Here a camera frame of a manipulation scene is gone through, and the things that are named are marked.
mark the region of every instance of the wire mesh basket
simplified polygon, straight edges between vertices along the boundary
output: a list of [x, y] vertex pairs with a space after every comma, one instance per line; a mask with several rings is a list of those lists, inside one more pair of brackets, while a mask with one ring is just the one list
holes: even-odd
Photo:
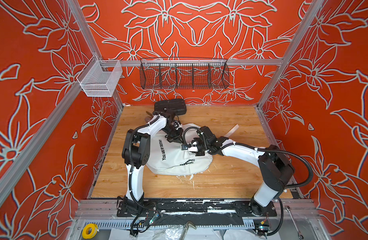
[[102, 62], [93, 56], [77, 76], [88, 97], [111, 97], [119, 82], [122, 74], [120, 61], [116, 61], [114, 68], [103, 67]]
[[227, 59], [142, 58], [143, 89], [225, 89], [229, 86]]

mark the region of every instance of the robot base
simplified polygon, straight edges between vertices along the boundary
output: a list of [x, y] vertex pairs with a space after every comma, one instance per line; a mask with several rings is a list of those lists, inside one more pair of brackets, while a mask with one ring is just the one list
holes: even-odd
[[[141, 198], [138, 200], [139, 204], [144, 203], [144, 194], [141, 196]], [[129, 216], [137, 215], [139, 212], [141, 212], [142, 208], [138, 206], [132, 199], [128, 199], [127, 197], [123, 198], [123, 201], [120, 202], [119, 209], [117, 210], [117, 216], [119, 216], [119, 212], [125, 212], [128, 213]]]
[[[187, 214], [193, 213], [228, 213], [236, 215], [237, 217], [257, 217], [259, 212], [256, 208], [250, 205], [249, 200], [229, 200], [229, 199], [143, 199], [144, 205], [148, 204], [149, 201], [157, 203], [157, 210], [164, 213], [175, 213], [175, 212], [187, 212]], [[132, 200], [123, 201], [119, 204], [117, 210], [118, 217], [132, 217], [139, 213], [139, 210], [134, 207], [136, 205]], [[260, 209], [261, 215], [266, 217], [276, 217], [277, 213], [270, 202], [266, 208]], [[148, 211], [144, 211], [141, 217], [146, 217]]]

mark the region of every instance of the black wire basket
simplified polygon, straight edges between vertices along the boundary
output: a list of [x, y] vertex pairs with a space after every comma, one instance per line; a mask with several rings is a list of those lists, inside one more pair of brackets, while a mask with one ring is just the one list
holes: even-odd
[[227, 59], [142, 58], [140, 84], [143, 89], [226, 89]]

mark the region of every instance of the black mounting plate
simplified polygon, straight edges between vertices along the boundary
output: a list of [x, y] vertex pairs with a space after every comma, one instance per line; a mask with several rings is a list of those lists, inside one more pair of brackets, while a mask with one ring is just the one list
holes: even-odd
[[[249, 211], [249, 200], [230, 200], [230, 199], [171, 199], [171, 198], [159, 198], [159, 199], [144, 199], [144, 205], [148, 201], [157, 203], [157, 210], [161, 213], [173, 213], [180, 212], [187, 215], [199, 214], [199, 213], [211, 213], [213, 214], [228, 214], [236, 217], [257, 217]], [[141, 214], [141, 217], [146, 217], [153, 213], [148, 213], [148, 210]], [[263, 217], [276, 217], [277, 213], [272, 202], [267, 206], [267, 212]], [[124, 202], [120, 202], [119, 209], [117, 210], [118, 217], [132, 217], [132, 215], [126, 211]]]

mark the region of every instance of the wrench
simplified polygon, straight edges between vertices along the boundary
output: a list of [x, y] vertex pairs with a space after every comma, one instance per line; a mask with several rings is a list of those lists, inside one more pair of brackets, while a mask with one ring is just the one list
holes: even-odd
[[301, 240], [303, 240], [304, 239], [304, 236], [302, 235], [302, 232], [300, 232], [300, 229], [297, 227], [297, 225], [296, 225], [296, 222], [295, 222], [295, 219], [293, 218], [293, 215], [292, 215], [292, 213], [291, 213], [291, 208], [289, 207], [289, 206], [286, 206], [285, 207], [286, 209], [287, 209], [287, 211], [289, 212], [289, 215], [290, 215], [290, 217], [291, 217], [291, 219], [292, 219], [292, 221], [293, 221], [293, 224], [295, 225], [295, 228], [296, 228], [296, 231], [297, 231], [297, 234], [299, 235], [299, 238], [301, 239]]
[[191, 221], [187, 221], [187, 223], [185, 224], [183, 233], [181, 234], [180, 240], [184, 240], [185, 235], [187, 234], [189, 227], [196, 229], [195, 224], [193, 224]]

